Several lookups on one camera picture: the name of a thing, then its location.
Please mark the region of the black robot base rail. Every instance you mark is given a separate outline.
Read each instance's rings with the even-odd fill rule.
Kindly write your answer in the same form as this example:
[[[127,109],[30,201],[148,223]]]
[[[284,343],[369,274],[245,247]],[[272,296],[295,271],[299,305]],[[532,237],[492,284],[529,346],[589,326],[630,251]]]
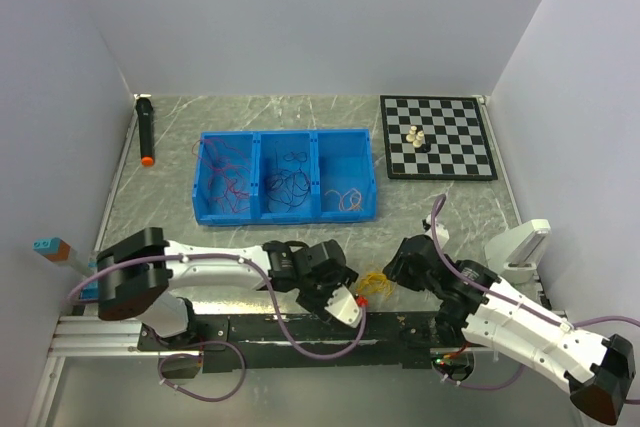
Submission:
[[[366,328],[358,347],[344,357],[318,361],[297,352],[286,340],[275,314],[196,315],[198,330],[187,340],[156,340],[141,329],[141,352],[178,352],[201,341],[227,341],[243,353],[248,369],[357,367],[400,365],[404,369],[430,369],[436,354],[456,351],[465,343],[461,334],[441,337],[435,312],[367,313]],[[342,324],[323,323],[311,314],[284,314],[294,339],[309,351],[330,354],[349,345],[357,334]],[[204,347],[204,373],[230,372],[239,367],[236,354],[224,345]]]

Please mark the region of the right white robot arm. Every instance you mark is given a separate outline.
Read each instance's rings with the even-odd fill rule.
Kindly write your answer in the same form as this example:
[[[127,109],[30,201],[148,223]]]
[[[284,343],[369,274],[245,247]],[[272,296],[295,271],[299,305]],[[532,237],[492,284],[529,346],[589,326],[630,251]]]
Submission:
[[[491,348],[552,381],[583,414],[618,422],[636,375],[626,338],[572,325],[482,264],[451,261],[427,235],[404,239],[383,273],[440,300],[435,330],[442,343]]]

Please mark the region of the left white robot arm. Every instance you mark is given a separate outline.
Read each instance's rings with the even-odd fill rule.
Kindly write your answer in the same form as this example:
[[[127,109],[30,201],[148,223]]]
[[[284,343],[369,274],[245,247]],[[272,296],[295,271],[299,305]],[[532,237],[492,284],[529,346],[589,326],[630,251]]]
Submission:
[[[168,240],[161,228],[150,227],[102,250],[97,268],[99,318],[138,319],[176,349],[193,344],[198,326],[191,302],[173,295],[175,289],[294,291],[297,304],[323,322],[355,328],[363,317],[350,291],[358,275],[335,240],[224,250]]]

